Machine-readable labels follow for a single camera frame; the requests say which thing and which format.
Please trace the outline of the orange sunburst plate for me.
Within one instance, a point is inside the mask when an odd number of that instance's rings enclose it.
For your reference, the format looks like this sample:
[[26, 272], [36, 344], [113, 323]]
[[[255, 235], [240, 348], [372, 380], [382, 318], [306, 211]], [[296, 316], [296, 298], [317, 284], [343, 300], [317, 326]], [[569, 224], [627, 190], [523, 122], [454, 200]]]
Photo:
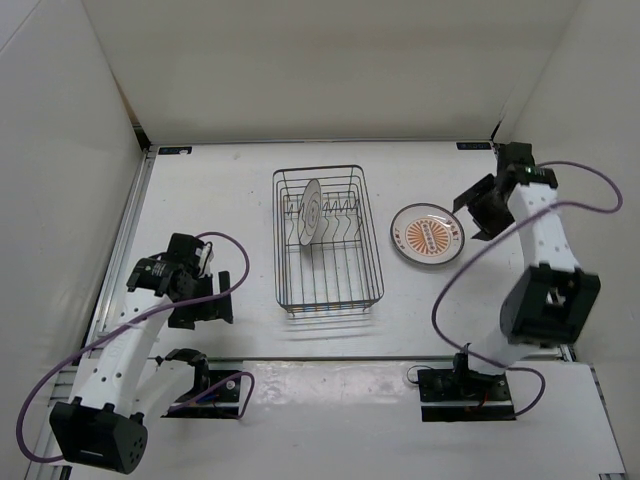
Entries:
[[403, 259], [424, 267], [452, 263], [466, 243], [464, 228], [453, 213], [424, 202], [407, 205], [394, 215], [390, 237]]

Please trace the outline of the white plate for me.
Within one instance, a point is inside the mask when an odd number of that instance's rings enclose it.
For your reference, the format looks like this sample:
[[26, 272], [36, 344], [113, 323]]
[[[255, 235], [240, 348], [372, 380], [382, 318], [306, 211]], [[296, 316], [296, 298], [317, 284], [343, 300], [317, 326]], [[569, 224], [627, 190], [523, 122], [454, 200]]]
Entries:
[[322, 190], [317, 179], [311, 179], [300, 200], [297, 231], [299, 243], [307, 246], [313, 240], [322, 212]]

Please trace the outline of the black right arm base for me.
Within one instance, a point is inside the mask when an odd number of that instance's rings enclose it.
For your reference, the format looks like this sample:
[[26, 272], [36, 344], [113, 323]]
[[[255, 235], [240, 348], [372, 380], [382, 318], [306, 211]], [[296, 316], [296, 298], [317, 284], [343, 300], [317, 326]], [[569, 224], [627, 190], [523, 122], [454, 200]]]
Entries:
[[418, 388], [421, 418], [426, 423], [514, 421], [513, 400], [505, 374], [485, 375], [468, 367], [457, 353], [452, 365], [415, 365], [406, 380]]

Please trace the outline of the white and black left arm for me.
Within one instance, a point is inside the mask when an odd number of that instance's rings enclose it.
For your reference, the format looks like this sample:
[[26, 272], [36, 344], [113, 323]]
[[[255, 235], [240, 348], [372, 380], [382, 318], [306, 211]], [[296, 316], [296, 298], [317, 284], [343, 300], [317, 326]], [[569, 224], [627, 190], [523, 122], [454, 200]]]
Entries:
[[155, 421], [214, 399], [228, 383], [254, 378], [237, 371], [212, 381], [206, 355], [190, 348], [170, 351], [150, 378], [141, 378], [163, 327], [192, 328], [228, 317], [225, 309], [240, 285], [227, 273], [213, 280], [213, 236], [175, 233], [164, 252], [136, 263], [126, 283], [131, 319], [95, 341], [102, 352], [94, 370], [71, 400], [56, 403], [50, 413], [63, 460], [130, 474]]

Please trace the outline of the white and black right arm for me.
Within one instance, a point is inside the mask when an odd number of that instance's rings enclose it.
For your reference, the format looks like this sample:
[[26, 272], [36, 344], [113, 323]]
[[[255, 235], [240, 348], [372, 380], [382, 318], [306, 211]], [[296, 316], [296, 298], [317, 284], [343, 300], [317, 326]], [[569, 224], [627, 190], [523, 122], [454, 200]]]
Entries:
[[516, 222], [524, 271], [500, 308], [499, 324], [485, 338], [469, 345], [467, 365], [453, 370], [449, 387], [460, 399], [480, 393], [486, 377], [533, 353], [575, 342], [597, 299], [601, 282], [585, 272], [574, 256], [558, 214], [558, 182], [550, 168], [536, 165], [528, 143], [497, 148], [497, 170], [453, 201], [466, 208], [479, 231], [490, 241]]

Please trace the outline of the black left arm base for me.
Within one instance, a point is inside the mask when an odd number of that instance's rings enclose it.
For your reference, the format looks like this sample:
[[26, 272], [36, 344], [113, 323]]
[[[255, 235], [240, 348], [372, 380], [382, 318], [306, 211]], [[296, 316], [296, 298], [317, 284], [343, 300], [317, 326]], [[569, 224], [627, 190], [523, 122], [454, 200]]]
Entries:
[[166, 418], [233, 419], [244, 417], [255, 388], [255, 378], [247, 371], [213, 372], [211, 385], [199, 393], [189, 393], [171, 405]]

